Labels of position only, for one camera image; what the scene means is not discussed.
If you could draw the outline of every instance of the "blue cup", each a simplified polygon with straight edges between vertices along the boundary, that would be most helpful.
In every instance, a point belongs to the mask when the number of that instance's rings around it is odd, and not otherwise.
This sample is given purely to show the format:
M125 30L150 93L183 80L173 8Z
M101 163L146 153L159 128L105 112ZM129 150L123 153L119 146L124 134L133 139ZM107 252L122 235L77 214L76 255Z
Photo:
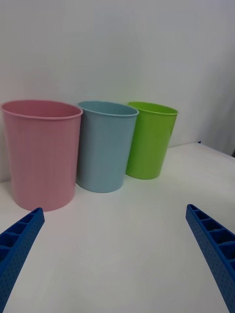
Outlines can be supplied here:
M77 183L94 192L121 188L139 111L101 101L79 103L81 120Z

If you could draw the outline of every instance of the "white tabletop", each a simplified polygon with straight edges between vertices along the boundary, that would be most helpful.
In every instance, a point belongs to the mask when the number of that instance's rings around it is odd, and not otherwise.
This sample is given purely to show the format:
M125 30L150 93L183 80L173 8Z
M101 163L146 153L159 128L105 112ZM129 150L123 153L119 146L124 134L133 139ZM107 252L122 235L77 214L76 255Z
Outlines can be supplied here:
M0 184L0 232L28 212ZM200 144L170 148L158 179L79 186L46 212L4 313L224 313L185 219L193 203L235 233L235 159Z

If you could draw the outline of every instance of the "lime green cup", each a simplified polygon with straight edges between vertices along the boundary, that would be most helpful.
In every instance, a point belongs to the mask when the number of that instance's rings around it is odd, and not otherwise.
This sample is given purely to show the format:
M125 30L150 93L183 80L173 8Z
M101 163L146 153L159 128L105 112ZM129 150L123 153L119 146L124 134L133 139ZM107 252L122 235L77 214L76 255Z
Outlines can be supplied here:
M160 175L178 112L159 104L129 102L138 109L126 174L139 179Z

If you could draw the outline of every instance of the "white wall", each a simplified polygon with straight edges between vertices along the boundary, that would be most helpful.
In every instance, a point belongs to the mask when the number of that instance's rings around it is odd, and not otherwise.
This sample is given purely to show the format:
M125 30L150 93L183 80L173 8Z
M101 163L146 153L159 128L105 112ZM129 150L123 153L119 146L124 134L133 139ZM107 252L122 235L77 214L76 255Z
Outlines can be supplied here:
M233 0L2 0L0 102L152 101L180 112L171 145L200 140L234 99L234 13ZM0 149L5 180L2 122Z

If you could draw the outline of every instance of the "pink cup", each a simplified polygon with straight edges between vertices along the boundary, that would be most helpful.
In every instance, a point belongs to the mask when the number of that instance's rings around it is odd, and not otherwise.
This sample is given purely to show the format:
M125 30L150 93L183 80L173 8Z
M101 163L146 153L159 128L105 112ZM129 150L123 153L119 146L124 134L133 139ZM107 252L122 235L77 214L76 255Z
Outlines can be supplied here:
M51 211L69 203L83 111L43 100L7 102L1 109L16 204Z

